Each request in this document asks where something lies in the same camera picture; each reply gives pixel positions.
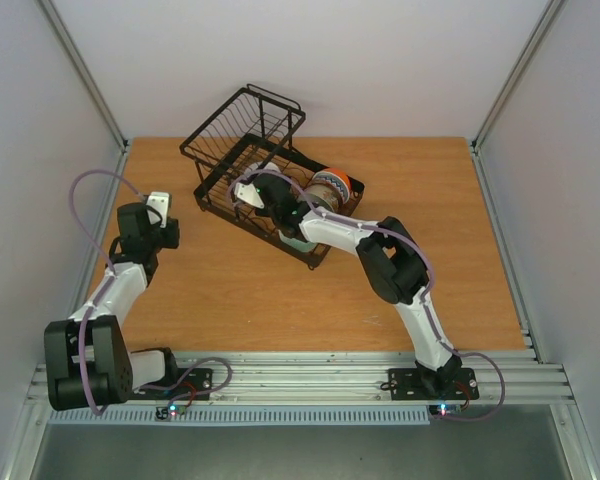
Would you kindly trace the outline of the red patterned bowl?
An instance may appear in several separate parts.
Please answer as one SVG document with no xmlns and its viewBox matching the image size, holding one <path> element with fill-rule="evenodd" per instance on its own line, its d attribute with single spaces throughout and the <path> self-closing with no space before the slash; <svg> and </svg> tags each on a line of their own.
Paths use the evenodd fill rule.
<svg viewBox="0 0 600 480">
<path fill-rule="evenodd" d="M 316 172 L 305 188 L 314 203 L 339 213 L 351 197 L 351 184 L 346 174 L 329 169 Z"/>
</svg>

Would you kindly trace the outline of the black wire dish rack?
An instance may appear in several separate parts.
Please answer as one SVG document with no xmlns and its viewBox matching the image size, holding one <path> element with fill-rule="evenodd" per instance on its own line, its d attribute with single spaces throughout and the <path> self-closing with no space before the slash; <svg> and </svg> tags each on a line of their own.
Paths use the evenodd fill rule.
<svg viewBox="0 0 600 480">
<path fill-rule="evenodd" d="M 276 164 L 280 173 L 302 188 L 306 188 L 316 172 L 336 168 L 310 159 L 294 145 L 294 134 L 305 119 L 306 113 L 297 101 L 248 84 L 187 137 L 180 145 L 180 152 L 196 164 L 200 185 L 193 195 L 201 210 L 213 213 L 314 269 L 326 257 L 328 246 L 317 244 L 308 253 L 289 247 L 280 241 L 279 230 L 264 210 L 236 204 L 233 196 L 234 182 L 254 162 Z M 347 175 L 352 185 L 351 197 L 339 214 L 350 216 L 362 199 L 365 185 Z"/>
</svg>

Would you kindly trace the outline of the white ribbed bowl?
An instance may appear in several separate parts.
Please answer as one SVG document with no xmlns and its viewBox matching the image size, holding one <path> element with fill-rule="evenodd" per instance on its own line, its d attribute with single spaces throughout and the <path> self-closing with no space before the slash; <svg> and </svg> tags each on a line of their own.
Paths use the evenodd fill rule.
<svg viewBox="0 0 600 480">
<path fill-rule="evenodd" d="M 269 162 L 266 165 L 262 165 L 260 162 L 254 162 L 245 169 L 244 174 L 252 181 L 256 176 L 262 175 L 265 171 L 281 172 L 280 168 L 274 163 Z"/>
</svg>

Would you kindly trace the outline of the plain white bowl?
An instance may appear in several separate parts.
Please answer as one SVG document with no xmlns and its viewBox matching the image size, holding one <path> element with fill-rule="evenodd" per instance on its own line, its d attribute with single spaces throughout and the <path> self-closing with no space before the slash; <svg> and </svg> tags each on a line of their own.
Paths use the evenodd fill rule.
<svg viewBox="0 0 600 480">
<path fill-rule="evenodd" d="M 305 193 L 314 205 L 323 207 L 331 213 L 337 214 L 343 205 L 339 192 L 324 184 L 309 186 Z"/>
</svg>

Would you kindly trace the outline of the white bowl with orange outside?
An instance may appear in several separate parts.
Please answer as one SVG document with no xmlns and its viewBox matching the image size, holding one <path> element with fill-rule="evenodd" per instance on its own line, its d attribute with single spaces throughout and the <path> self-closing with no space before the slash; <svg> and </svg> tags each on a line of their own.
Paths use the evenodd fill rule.
<svg viewBox="0 0 600 480">
<path fill-rule="evenodd" d="M 348 175 L 344 171 L 336 168 L 327 168 L 322 171 L 322 174 L 339 192 L 339 195 L 342 198 L 342 204 L 346 204 L 350 200 L 352 188 Z"/>
</svg>

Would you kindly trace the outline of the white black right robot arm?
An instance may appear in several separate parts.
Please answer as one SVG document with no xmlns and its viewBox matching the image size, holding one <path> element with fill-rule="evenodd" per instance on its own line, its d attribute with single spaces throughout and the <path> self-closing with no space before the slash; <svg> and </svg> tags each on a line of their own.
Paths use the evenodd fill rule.
<svg viewBox="0 0 600 480">
<path fill-rule="evenodd" d="M 318 205 L 289 177 L 255 169 L 234 187 L 237 200 L 264 210 L 284 235 L 354 255 L 373 292 L 399 314 L 414 346 L 416 370 L 429 398 L 453 389 L 462 367 L 433 307 L 431 263 L 394 217 L 363 221 Z"/>
</svg>

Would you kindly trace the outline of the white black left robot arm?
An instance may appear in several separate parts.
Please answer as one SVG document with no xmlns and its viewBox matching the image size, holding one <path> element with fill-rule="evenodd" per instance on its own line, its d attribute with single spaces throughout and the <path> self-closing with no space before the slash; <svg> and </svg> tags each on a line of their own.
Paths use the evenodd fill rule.
<svg viewBox="0 0 600 480">
<path fill-rule="evenodd" d="M 159 398 L 175 395 L 182 375 L 168 347 L 131 352 L 121 325 L 159 266 L 158 254 L 179 246 L 177 219 L 169 216 L 171 195 L 153 192 L 144 201 L 117 209 L 118 236 L 108 258 L 112 265 L 92 295 L 72 316 L 44 331 L 48 398 L 56 411 L 128 401 L 147 386 Z"/>
</svg>

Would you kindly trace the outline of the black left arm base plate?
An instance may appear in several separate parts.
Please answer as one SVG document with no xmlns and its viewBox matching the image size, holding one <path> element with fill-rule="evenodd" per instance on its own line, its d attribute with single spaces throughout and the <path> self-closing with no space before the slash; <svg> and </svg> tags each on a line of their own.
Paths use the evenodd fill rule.
<svg viewBox="0 0 600 480">
<path fill-rule="evenodd" d="M 213 387 L 213 370 L 196 368 L 188 373 L 186 378 L 173 390 L 139 389 L 131 395 L 130 399 L 166 402 L 175 396 L 183 395 L 185 400 L 189 400 L 192 390 L 195 390 L 195 400 L 206 401 L 210 398 L 210 394 L 206 393 L 206 390 L 211 387 Z"/>
</svg>

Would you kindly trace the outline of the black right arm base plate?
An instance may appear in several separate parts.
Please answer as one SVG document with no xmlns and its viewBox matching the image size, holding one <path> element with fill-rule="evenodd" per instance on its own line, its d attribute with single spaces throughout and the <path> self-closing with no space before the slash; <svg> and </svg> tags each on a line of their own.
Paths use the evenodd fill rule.
<svg viewBox="0 0 600 480">
<path fill-rule="evenodd" d="M 388 379 L 380 385 L 394 401 L 415 400 L 478 400 L 480 398 L 475 372 L 461 368 L 442 380 L 437 373 L 426 373 L 418 368 L 389 369 Z"/>
</svg>

